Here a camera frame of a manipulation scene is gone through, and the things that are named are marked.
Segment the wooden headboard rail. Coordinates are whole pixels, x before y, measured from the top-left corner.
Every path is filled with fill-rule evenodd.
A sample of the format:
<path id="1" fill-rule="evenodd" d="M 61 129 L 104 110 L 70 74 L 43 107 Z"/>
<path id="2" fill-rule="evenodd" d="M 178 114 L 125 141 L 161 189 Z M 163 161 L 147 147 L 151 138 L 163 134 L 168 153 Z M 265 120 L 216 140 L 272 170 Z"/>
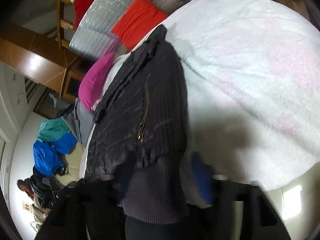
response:
<path id="1" fill-rule="evenodd" d="M 64 19 L 65 5 L 73 5 L 75 0 L 57 0 L 56 7 L 56 35 L 58 47 L 69 48 L 69 41 L 65 39 L 65 30 L 74 30 L 73 22 Z"/>

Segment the silver foil insulation mat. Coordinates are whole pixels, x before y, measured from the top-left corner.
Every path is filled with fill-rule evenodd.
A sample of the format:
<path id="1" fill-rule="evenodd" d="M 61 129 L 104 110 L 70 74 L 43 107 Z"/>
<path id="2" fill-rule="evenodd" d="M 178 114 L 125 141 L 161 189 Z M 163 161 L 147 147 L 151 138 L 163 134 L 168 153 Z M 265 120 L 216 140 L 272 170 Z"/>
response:
<path id="1" fill-rule="evenodd" d="M 134 0 L 94 0 L 76 29 L 69 49 L 76 55 L 97 61 L 122 46 L 111 29 Z M 172 14 L 183 5 L 182 0 L 150 0 L 158 9 Z"/>

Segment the grey coat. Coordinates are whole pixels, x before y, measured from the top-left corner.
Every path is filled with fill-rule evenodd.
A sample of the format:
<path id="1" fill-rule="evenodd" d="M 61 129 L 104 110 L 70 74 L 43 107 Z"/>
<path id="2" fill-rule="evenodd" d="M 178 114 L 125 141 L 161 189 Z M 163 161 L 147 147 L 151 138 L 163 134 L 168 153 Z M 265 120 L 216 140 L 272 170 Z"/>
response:
<path id="1" fill-rule="evenodd" d="M 77 141 L 84 147 L 94 125 L 93 116 L 93 112 L 87 110 L 79 98 L 76 98 L 72 111 L 61 116 Z"/>

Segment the blue garment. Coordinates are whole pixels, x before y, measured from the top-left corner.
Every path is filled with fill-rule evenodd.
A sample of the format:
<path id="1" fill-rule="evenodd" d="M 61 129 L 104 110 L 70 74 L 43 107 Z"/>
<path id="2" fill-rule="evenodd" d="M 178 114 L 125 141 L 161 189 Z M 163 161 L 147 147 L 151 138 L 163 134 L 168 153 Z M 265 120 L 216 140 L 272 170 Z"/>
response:
<path id="1" fill-rule="evenodd" d="M 45 177 L 58 174 L 66 167 L 61 155 L 70 154 L 77 142 L 77 139 L 71 133 L 64 134 L 57 141 L 36 140 L 33 145 L 34 167 Z"/>

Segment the pink pillow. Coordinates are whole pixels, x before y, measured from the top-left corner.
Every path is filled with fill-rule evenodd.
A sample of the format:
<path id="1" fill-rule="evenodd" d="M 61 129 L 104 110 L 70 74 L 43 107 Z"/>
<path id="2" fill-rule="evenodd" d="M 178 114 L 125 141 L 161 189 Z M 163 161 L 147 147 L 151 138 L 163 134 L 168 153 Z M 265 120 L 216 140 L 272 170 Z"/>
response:
<path id="1" fill-rule="evenodd" d="M 112 67 L 115 53 L 110 53 L 100 58 L 84 76 L 79 87 L 79 99 L 87 111 L 97 101 L 103 87 L 105 78 Z"/>

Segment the teal garment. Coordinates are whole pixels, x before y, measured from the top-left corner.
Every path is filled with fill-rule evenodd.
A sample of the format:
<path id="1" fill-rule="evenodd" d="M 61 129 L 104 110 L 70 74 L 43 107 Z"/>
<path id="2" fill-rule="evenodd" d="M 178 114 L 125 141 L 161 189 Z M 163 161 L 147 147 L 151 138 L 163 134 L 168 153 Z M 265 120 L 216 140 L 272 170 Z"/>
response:
<path id="1" fill-rule="evenodd" d="M 50 119 L 40 124 L 37 140 L 41 142 L 53 142 L 70 132 L 71 130 L 62 118 Z"/>

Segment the white fluffy blanket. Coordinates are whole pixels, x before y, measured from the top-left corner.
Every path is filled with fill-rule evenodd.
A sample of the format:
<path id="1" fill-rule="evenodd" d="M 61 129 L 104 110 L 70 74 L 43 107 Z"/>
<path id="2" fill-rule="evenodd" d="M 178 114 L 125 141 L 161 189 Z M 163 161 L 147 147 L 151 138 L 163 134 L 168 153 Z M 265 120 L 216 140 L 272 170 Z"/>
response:
<path id="1" fill-rule="evenodd" d="M 281 188 L 319 162 L 319 31 L 271 0 L 192 0 L 163 25 L 188 90 L 189 152 Z"/>

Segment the brown wooden cabinet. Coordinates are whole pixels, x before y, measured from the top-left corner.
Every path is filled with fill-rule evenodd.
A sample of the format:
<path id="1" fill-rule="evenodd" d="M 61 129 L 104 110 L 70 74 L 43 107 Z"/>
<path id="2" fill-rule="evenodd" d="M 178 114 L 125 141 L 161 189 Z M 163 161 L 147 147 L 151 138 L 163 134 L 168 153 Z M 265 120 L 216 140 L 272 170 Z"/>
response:
<path id="1" fill-rule="evenodd" d="M 91 61 L 83 59 L 44 34 L 13 23 L 1 25 L 1 61 L 74 101 Z"/>

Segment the black quilted jacket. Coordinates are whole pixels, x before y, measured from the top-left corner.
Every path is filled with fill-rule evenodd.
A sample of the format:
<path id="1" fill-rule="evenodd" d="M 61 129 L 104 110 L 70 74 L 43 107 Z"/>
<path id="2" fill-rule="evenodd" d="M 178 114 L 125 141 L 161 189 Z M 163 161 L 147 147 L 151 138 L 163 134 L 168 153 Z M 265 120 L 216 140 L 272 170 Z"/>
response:
<path id="1" fill-rule="evenodd" d="M 128 160 L 133 175 L 122 200 L 126 215 L 174 224 L 187 207 L 180 162 L 187 148 L 187 88 L 167 29 L 159 25 L 122 64 L 100 103 L 85 178 L 114 175 Z"/>

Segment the red-orange pillow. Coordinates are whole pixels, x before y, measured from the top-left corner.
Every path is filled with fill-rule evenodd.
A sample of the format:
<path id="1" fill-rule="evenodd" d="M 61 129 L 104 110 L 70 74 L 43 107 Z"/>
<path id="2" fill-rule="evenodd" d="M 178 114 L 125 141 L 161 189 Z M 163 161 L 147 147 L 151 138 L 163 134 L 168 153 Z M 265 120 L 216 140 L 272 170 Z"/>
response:
<path id="1" fill-rule="evenodd" d="M 131 51 L 155 26 L 168 17 L 149 0 L 134 0 L 111 32 Z"/>

